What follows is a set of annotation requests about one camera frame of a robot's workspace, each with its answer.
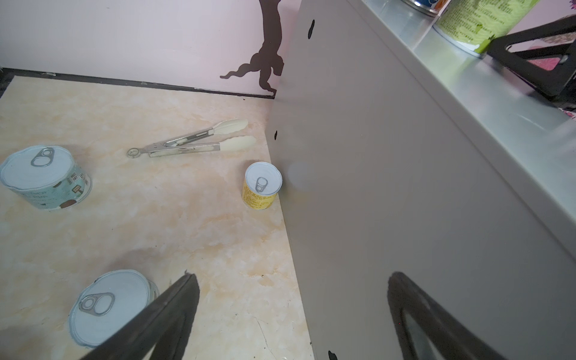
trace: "black frame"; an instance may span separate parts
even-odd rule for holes
[[[556,106],[576,108],[576,41],[546,48],[509,52],[508,47],[543,37],[576,31],[576,16],[556,20],[549,24],[519,31],[492,40],[488,55],[516,73]],[[544,70],[528,60],[558,57],[565,61],[552,70]]]
[[[388,280],[388,305],[404,360],[421,360],[408,330],[405,312],[418,323],[446,360],[506,360],[402,272],[394,272]]]
[[[194,274],[184,274],[128,324],[81,360],[180,360],[188,344],[200,300]]]

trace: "marble-pattern floor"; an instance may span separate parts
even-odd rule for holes
[[[69,335],[70,308],[98,276],[124,268],[160,291],[185,270],[197,275],[184,359],[313,359],[280,203],[255,211],[240,197],[248,165],[270,160],[271,102],[16,77],[0,98],[0,161],[61,145],[93,188],[73,207],[41,211],[0,187],[0,359],[86,354]],[[253,135],[256,146],[126,157],[131,147],[233,118],[250,121],[238,135]]]

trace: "wall decal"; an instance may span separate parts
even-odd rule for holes
[[[236,71],[230,71],[222,79],[229,79],[231,76],[242,77],[252,71],[260,72],[259,85],[262,89],[273,92],[276,89],[268,83],[268,79],[274,71],[274,75],[282,75],[284,60],[278,55],[278,49],[282,42],[282,25],[280,24],[280,14],[278,13],[278,3],[280,0],[260,0],[262,9],[262,23],[264,28],[264,42],[260,50],[252,55],[250,63],[242,64]]]

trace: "gray cabinet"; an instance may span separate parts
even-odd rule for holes
[[[345,0],[302,1],[266,134],[317,360],[402,358],[394,271],[507,359],[573,358],[574,258]]]

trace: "can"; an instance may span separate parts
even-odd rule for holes
[[[136,270],[107,272],[85,288],[72,306],[70,336],[80,346],[97,347],[159,294],[156,284]]]
[[[492,39],[506,35],[538,0],[453,1],[434,29],[458,48],[482,57]]]
[[[421,13],[430,16],[436,16],[442,10],[442,7],[447,3],[446,0],[402,0],[406,4],[412,6],[414,9]]]
[[[42,210],[70,207],[92,189],[90,176],[60,146],[31,146],[8,156],[0,181]]]
[[[282,186],[282,174],[269,162],[250,165],[244,175],[242,200],[255,210],[270,207]]]

